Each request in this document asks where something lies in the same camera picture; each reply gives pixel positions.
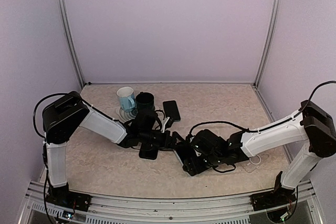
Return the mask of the black phone case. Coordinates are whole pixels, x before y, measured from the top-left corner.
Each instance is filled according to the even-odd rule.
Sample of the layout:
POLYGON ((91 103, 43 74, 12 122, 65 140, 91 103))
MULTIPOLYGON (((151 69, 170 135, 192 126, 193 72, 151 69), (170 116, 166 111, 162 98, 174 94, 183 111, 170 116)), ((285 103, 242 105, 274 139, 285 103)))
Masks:
POLYGON ((139 150, 139 158, 155 160, 159 150, 151 144, 142 143, 139 150))

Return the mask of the clear magsafe phone case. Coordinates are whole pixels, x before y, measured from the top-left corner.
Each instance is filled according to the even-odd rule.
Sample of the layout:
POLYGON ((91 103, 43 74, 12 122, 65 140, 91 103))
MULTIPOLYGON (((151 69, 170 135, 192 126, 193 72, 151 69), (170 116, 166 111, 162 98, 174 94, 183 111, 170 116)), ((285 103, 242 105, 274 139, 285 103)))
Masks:
POLYGON ((259 155, 250 157, 247 161, 241 163, 241 167, 244 169, 245 172, 248 174, 253 173, 257 168, 261 165, 261 157, 259 155))

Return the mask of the light blue phone case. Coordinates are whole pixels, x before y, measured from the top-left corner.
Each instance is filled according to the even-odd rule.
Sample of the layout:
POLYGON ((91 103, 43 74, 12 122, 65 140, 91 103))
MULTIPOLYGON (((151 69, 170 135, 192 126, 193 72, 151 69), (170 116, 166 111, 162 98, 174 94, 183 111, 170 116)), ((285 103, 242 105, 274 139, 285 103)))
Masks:
POLYGON ((185 160, 184 152, 182 150, 174 150, 173 152, 174 152, 176 158, 179 160, 179 162, 183 166, 184 165, 184 160, 185 160))

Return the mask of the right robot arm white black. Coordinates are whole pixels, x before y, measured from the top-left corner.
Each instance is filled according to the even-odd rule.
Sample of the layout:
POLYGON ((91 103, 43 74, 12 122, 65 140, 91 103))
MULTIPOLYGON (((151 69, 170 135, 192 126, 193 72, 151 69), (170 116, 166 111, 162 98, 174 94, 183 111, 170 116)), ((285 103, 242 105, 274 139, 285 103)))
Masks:
POLYGON ((288 168, 277 176, 275 188, 269 192, 273 205, 281 204, 299 182, 323 159, 335 154, 333 118, 309 100, 302 101, 298 111, 265 127, 241 128, 224 140, 210 130, 188 134, 187 144, 205 167, 221 164, 234 166, 267 150, 293 142, 303 142, 288 168))

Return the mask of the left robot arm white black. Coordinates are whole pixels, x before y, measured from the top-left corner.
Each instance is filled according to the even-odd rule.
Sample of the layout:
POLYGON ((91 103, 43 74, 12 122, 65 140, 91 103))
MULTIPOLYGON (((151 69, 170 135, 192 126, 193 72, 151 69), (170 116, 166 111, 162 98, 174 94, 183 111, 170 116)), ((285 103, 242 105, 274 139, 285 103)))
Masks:
POLYGON ((107 138, 123 148, 139 143, 145 152, 173 150, 179 135, 167 130, 173 120, 160 120, 156 111, 143 109, 135 118, 120 122, 85 101, 72 91, 57 94, 58 100, 42 111, 47 180, 52 195, 66 206, 73 201, 66 176, 66 147, 77 128, 81 127, 107 138))

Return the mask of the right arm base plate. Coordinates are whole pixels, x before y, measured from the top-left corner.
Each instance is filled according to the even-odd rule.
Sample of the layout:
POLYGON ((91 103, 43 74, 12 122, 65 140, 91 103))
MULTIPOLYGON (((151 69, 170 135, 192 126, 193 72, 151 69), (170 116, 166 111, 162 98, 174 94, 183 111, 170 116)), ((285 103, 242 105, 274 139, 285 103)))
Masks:
POLYGON ((250 201, 254 211, 265 210, 296 201, 294 193, 273 193, 267 191, 264 193, 252 194, 250 201))

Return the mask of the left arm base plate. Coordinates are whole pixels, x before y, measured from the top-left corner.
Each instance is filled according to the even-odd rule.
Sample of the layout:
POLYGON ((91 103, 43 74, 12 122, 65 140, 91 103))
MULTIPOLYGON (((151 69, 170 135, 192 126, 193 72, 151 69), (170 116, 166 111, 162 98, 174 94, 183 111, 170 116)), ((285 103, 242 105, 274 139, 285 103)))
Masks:
POLYGON ((91 196, 74 191, 59 191, 56 194, 48 193, 46 201, 56 206, 88 212, 91 203, 91 196))

